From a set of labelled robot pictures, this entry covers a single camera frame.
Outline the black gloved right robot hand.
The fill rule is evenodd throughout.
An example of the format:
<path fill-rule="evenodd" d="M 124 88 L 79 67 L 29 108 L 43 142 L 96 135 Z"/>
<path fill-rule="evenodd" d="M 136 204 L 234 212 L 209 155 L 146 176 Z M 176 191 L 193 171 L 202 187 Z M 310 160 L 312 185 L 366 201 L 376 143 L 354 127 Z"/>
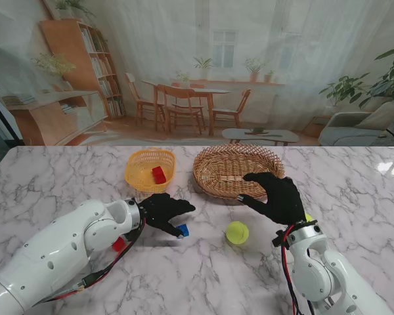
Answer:
<path fill-rule="evenodd" d="M 278 178 L 270 172 L 248 173 L 243 176 L 248 182 L 256 182 L 265 189 L 267 202 L 240 194 L 238 200 L 265 215 L 277 224 L 291 226 L 306 221 L 305 211 L 296 185 L 290 177 Z"/>

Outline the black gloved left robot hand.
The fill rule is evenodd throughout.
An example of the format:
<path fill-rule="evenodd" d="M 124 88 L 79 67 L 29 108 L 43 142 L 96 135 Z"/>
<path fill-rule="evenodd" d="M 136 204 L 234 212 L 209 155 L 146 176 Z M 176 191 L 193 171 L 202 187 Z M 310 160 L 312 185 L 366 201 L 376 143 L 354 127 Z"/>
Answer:
<path fill-rule="evenodd" d="M 187 200 L 174 199 L 167 193 L 152 194 L 138 204 L 144 211 L 146 223 L 172 236 L 184 236 L 183 232 L 169 221 L 177 216 L 194 211 L 196 208 Z"/>

